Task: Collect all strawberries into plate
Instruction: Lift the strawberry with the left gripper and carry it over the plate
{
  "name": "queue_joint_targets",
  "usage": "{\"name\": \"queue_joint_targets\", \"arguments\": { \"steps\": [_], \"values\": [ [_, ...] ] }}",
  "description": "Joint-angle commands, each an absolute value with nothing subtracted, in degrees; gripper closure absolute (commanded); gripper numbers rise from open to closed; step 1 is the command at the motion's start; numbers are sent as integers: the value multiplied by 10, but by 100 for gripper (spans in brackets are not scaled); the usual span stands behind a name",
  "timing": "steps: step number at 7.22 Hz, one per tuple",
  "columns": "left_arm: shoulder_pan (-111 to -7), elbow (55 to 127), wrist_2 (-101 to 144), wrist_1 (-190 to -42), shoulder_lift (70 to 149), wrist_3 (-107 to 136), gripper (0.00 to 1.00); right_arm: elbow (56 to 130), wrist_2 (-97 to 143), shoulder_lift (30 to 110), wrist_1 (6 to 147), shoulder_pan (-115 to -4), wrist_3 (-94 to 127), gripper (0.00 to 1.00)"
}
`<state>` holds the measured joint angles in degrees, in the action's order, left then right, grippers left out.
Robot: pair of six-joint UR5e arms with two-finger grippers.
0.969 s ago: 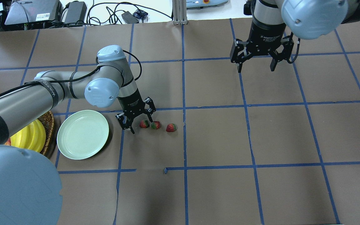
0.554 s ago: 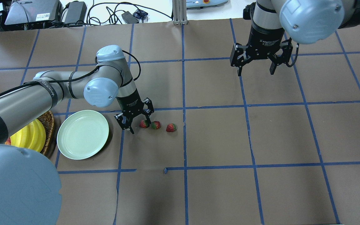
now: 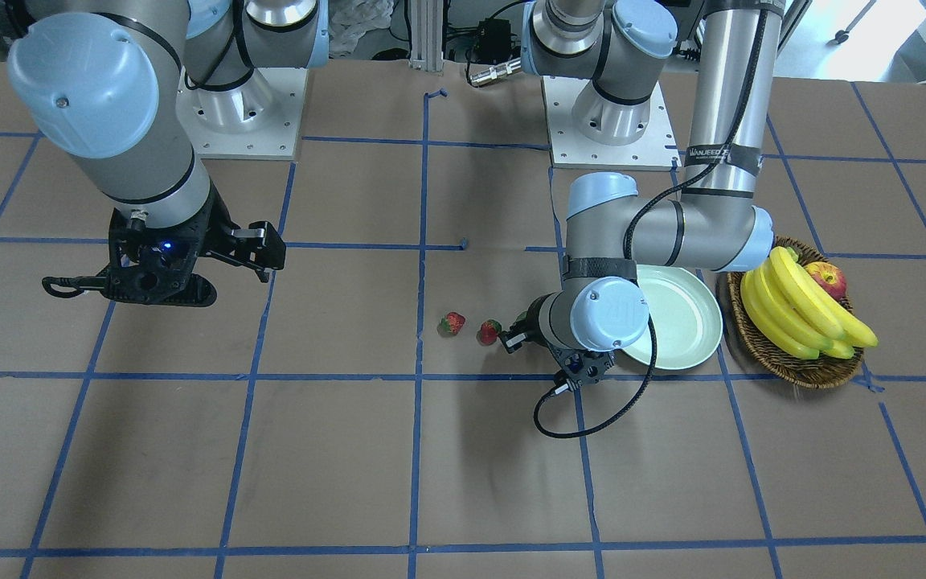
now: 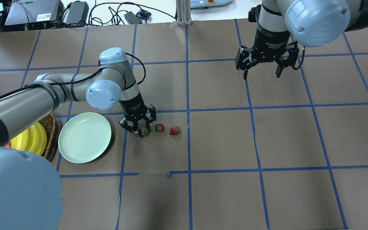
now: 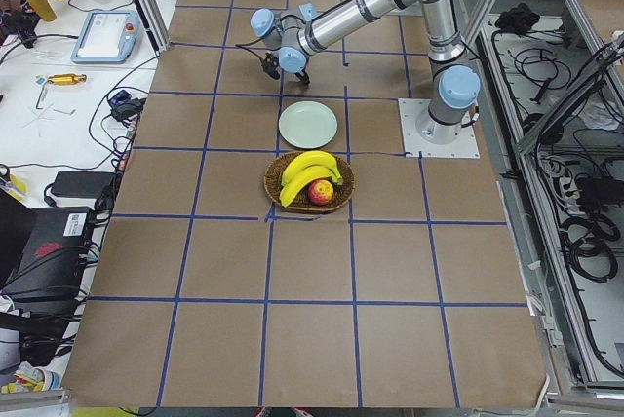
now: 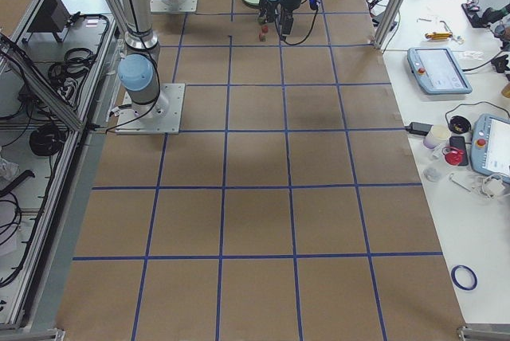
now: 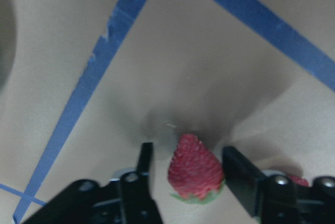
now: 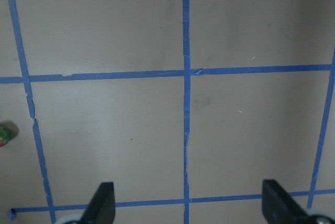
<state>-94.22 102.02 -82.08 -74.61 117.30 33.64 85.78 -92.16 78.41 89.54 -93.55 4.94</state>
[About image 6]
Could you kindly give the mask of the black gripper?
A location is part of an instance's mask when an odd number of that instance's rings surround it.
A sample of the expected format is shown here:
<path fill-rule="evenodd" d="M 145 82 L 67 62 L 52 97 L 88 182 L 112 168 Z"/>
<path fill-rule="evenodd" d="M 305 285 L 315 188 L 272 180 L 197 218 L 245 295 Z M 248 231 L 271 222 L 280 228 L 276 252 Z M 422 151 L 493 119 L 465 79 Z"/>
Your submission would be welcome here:
<path fill-rule="evenodd" d="M 259 22 L 275 22 L 277 17 L 278 3 L 282 6 L 283 10 L 280 16 L 280 31 L 282 35 L 289 35 L 292 32 L 294 22 L 292 12 L 298 9 L 302 0 L 259 0 Z"/>

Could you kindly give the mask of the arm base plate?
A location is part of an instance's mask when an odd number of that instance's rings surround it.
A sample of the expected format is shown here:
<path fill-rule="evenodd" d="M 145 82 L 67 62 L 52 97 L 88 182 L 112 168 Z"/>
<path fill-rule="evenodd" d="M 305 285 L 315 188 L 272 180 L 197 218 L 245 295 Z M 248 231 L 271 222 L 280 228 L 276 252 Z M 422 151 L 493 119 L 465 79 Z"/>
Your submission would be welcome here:
<path fill-rule="evenodd" d="M 185 84 L 162 84 L 154 107 L 134 104 L 121 109 L 114 132 L 119 135 L 172 134 L 180 131 Z M 124 104 L 131 105 L 131 97 L 124 93 Z"/>
<path fill-rule="evenodd" d="M 198 0 L 151 0 L 153 14 L 187 14 L 195 13 Z"/>

